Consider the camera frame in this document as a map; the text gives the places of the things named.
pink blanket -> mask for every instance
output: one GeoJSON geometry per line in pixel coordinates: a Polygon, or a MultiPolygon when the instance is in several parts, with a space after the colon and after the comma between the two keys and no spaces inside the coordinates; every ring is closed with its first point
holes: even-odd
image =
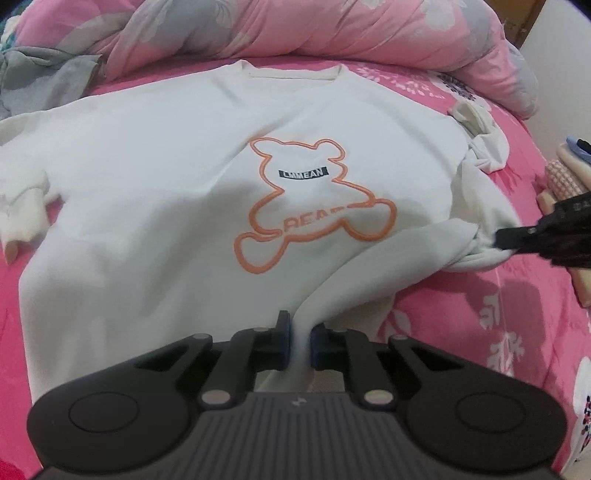
{"type": "Polygon", "coordinates": [[[15,45],[100,53],[108,81],[177,53],[296,53],[450,72],[517,115],[537,81],[485,0],[41,0],[15,45]]]}
{"type": "MultiPolygon", "coordinates": [[[[320,70],[334,61],[295,57],[250,59],[255,66],[320,70]]],[[[189,63],[175,58],[117,82],[97,87],[93,95],[199,72],[225,61],[189,63]]],[[[535,202],[544,159],[522,123],[504,108],[484,100],[459,82],[403,67],[345,62],[351,71],[412,100],[446,113],[459,97],[491,110],[509,141],[507,166],[491,175],[521,219],[541,216],[535,202]]],[[[58,206],[52,208],[55,215],[58,206]]],[[[24,361],[17,281],[31,252],[12,266],[0,262],[0,459],[31,476],[39,468],[27,440],[30,407],[24,361]]],[[[511,258],[486,273],[438,273],[396,295],[379,340],[393,333],[413,337],[548,391],[569,421],[565,443],[554,464],[572,464],[591,438],[591,320],[577,304],[570,276],[535,256],[511,258]]]]}

white sweatshirt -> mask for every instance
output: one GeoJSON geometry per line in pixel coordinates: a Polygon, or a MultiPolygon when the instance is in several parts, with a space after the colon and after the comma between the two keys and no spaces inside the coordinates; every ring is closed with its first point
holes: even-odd
{"type": "Polygon", "coordinates": [[[33,399],[281,309],[293,359],[265,388],[305,388],[318,322],[509,257],[493,233],[519,221],[471,143],[344,66],[245,61],[1,122],[0,162],[44,170],[65,201],[20,284],[33,399]]]}

gray garment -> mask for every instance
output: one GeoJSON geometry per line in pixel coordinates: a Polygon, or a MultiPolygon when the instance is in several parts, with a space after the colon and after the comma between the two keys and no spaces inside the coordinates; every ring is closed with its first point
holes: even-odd
{"type": "Polygon", "coordinates": [[[80,98],[100,55],[17,47],[0,53],[0,119],[49,110],[80,98]]]}

woven textured item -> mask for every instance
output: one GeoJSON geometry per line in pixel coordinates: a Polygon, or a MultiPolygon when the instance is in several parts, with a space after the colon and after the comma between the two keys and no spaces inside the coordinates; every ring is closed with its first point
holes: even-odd
{"type": "Polygon", "coordinates": [[[558,200],[566,200],[589,191],[579,178],[558,159],[548,162],[546,176],[548,177],[548,187],[558,200]]]}

wrinkled fabric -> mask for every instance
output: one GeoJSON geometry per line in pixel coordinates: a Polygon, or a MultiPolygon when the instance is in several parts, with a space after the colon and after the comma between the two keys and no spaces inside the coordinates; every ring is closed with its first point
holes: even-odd
{"type": "Polygon", "coordinates": [[[99,58],[39,47],[0,53],[0,119],[77,100],[84,94],[99,58]]]}
{"type": "Polygon", "coordinates": [[[177,53],[290,53],[416,67],[454,76],[528,118],[537,81],[484,0],[44,0],[16,45],[108,57],[108,81],[177,53]]]}

